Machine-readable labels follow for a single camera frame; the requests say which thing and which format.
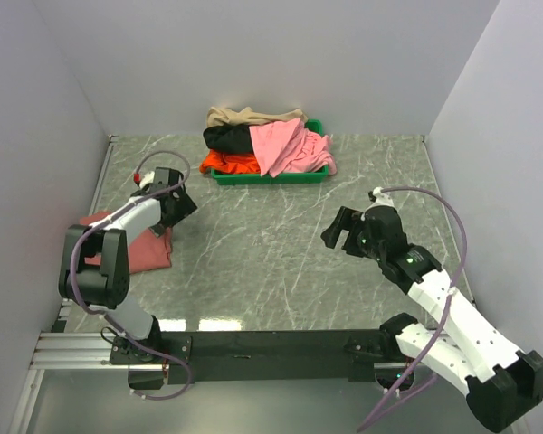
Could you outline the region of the dusty rose t shirt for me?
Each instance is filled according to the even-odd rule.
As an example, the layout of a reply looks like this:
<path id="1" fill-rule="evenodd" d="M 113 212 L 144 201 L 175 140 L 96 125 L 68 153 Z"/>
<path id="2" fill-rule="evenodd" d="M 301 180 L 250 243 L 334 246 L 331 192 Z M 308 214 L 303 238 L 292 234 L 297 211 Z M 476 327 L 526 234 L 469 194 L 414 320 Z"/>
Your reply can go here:
<path id="1" fill-rule="evenodd" d="M 129 273 L 131 275 L 171 267 L 172 230 L 161 236 L 146 229 L 129 245 Z"/>

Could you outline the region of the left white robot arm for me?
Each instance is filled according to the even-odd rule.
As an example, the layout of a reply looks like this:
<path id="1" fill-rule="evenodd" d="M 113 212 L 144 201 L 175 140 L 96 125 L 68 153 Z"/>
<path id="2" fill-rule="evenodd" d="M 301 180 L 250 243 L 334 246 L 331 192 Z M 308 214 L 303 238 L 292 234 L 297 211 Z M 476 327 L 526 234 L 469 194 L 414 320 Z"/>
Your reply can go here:
<path id="1" fill-rule="evenodd" d="M 155 253 L 170 261 L 173 227 L 197 210 L 186 192 L 186 175 L 158 167 L 141 177 L 128 201 L 90 224 L 65 234 L 58 289 L 90 315 L 101 315 L 117 333 L 114 345 L 142 363 L 167 356 L 160 326 L 129 295 L 130 254 L 143 261 Z"/>

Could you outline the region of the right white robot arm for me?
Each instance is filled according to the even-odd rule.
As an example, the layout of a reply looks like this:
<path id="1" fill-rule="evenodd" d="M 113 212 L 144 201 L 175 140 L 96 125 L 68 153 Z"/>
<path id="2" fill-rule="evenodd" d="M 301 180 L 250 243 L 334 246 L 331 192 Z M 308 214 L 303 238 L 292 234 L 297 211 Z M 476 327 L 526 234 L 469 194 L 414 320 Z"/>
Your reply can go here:
<path id="1" fill-rule="evenodd" d="M 386 195 L 365 211 L 341 207 L 321 239 L 334 248 L 341 232 L 350 256 L 370 258 L 384 277 L 438 324 L 435 332 L 416 319 L 397 316 L 382 328 L 380 353 L 424 363 L 465 398 L 476 420 L 501 433 L 543 400 L 543 357 L 523 351 L 502 335 L 451 282 L 426 248 L 408 241 Z"/>

